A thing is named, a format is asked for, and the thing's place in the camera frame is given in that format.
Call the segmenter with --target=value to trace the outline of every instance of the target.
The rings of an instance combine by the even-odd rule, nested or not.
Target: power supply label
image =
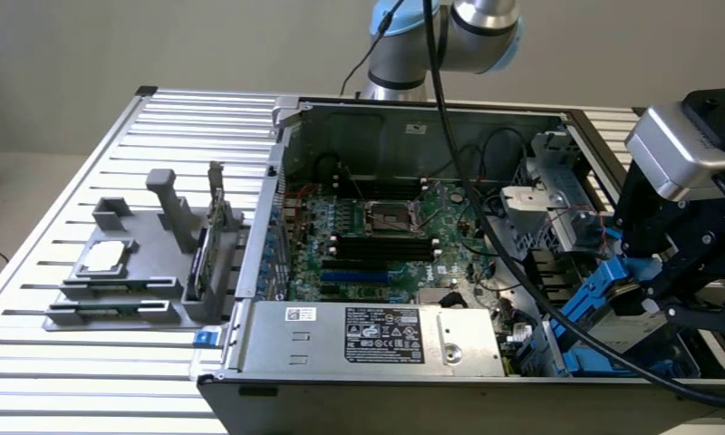
[[[419,309],[347,308],[344,333],[348,362],[424,364]]]

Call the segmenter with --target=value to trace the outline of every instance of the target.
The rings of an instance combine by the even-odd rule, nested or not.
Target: motherboard
[[[469,305],[491,303],[495,258],[455,184],[309,184],[288,194],[284,216],[291,300],[435,304],[457,292]]]

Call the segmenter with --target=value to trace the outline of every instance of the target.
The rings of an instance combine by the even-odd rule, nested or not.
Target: blue latch
[[[193,347],[198,349],[214,349],[217,347],[217,335],[213,331],[197,331],[193,337]]]

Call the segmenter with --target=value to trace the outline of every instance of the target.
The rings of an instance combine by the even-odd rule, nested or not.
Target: floor
[[[85,157],[0,152],[0,250],[8,256],[20,248]],[[725,420],[703,419],[665,435],[696,434],[725,435]]]

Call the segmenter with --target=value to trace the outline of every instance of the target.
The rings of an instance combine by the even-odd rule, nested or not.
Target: white wall
[[[372,3],[0,0],[0,150],[88,152],[140,84],[336,93]],[[448,74],[448,98],[629,106],[725,86],[725,0],[521,3],[517,59]]]

